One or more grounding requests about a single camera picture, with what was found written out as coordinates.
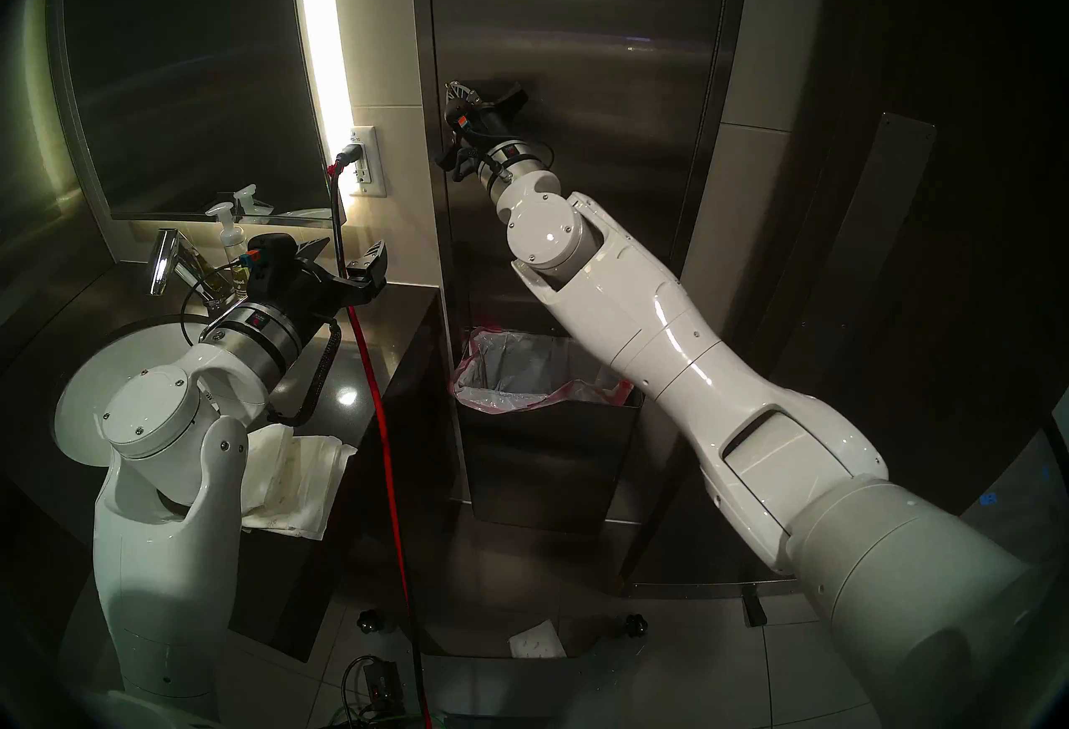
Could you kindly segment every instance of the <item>mirror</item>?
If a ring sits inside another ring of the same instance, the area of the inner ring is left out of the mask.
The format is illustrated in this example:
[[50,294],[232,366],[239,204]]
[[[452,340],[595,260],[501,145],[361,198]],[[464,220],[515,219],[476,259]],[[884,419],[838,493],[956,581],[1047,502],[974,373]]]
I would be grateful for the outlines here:
[[295,1],[48,1],[64,133],[112,217],[206,220],[254,184],[235,215],[328,221]]

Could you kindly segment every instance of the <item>trash can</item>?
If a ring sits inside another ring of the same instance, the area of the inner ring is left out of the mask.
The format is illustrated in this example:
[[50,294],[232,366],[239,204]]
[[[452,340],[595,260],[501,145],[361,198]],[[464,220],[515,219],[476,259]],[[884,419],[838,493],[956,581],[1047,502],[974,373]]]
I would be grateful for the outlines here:
[[476,518],[597,533],[641,393],[575,341],[478,328],[450,391]]

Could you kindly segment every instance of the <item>plug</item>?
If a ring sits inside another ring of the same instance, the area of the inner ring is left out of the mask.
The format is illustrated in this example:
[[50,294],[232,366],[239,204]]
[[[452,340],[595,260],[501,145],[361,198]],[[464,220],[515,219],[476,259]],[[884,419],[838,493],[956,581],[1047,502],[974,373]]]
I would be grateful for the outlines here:
[[346,168],[353,165],[353,162],[359,162],[361,159],[363,159],[363,145],[359,142],[353,142],[345,145],[341,150],[341,153],[335,157],[335,165],[339,168]]

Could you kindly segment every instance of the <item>red cable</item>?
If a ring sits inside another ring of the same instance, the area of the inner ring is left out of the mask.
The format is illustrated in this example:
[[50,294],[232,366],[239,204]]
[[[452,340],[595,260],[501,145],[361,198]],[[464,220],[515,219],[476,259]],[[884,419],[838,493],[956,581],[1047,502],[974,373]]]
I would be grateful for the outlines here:
[[[401,522],[398,517],[397,493],[393,490],[393,457],[390,454],[390,437],[386,430],[386,410],[383,408],[383,397],[378,391],[378,382],[375,379],[375,371],[371,366],[371,355],[368,352],[368,343],[363,339],[363,330],[360,329],[360,322],[356,317],[356,307],[348,307],[348,324],[353,327],[353,336],[356,338],[356,345],[360,351],[360,361],[363,363],[363,372],[368,377],[368,387],[371,389],[371,400],[375,405],[375,418],[378,419],[378,435],[383,440],[383,470],[386,474],[386,497],[390,506],[390,525],[393,528],[393,548],[397,550],[398,569],[401,571],[401,589],[404,591],[405,606],[408,608],[409,618],[412,616],[412,600],[408,599],[408,572],[404,563],[404,550],[401,547]],[[425,729],[433,729],[431,724],[431,711],[427,705],[427,693],[423,686],[419,686],[419,708],[423,713],[423,726]]]
[[[338,200],[338,179],[341,176],[341,172],[344,170],[337,159],[327,166],[327,180],[330,185],[330,196],[331,202],[336,206],[340,206]],[[339,277],[345,277],[345,257],[344,257],[344,246],[341,243],[341,224],[338,220],[339,207],[330,210],[330,214],[334,217],[334,234],[335,238],[338,241],[335,244],[335,253],[338,258],[338,275]],[[398,570],[401,572],[401,589],[404,591],[404,602],[408,609],[408,619],[412,620],[412,641],[413,641],[413,661],[421,664],[422,660],[419,653],[419,642],[418,635],[416,634],[416,615],[413,610],[412,599],[408,594],[408,571],[404,563],[404,548],[401,546],[401,522],[398,516],[398,500],[397,493],[393,490],[393,457],[390,454],[390,437],[386,430],[386,410],[383,408],[383,397],[378,391],[378,382],[375,379],[375,370],[371,366],[371,354],[368,352],[368,343],[363,340],[363,330],[360,328],[360,322],[356,316],[356,307],[348,307],[346,310],[348,312],[348,325],[353,327],[353,337],[356,338],[356,345],[360,351],[360,361],[363,363],[363,372],[368,378],[368,388],[371,390],[371,400],[375,405],[375,418],[378,419],[378,435],[383,440],[383,470],[386,476],[386,498],[390,506],[390,525],[393,528],[393,548],[397,552],[398,557]],[[422,669],[417,666],[416,668],[416,688],[419,694],[419,708],[423,713],[423,726],[424,729],[434,729],[431,724],[431,710],[427,705],[427,693],[423,688],[422,683]]]

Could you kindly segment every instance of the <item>plastic trash bag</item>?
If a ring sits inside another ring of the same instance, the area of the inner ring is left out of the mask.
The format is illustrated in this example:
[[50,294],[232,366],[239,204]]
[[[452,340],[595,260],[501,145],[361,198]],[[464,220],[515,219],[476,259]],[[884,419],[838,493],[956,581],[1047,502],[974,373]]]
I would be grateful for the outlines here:
[[449,391],[461,404],[497,415],[561,401],[622,405],[634,385],[570,338],[478,328]]

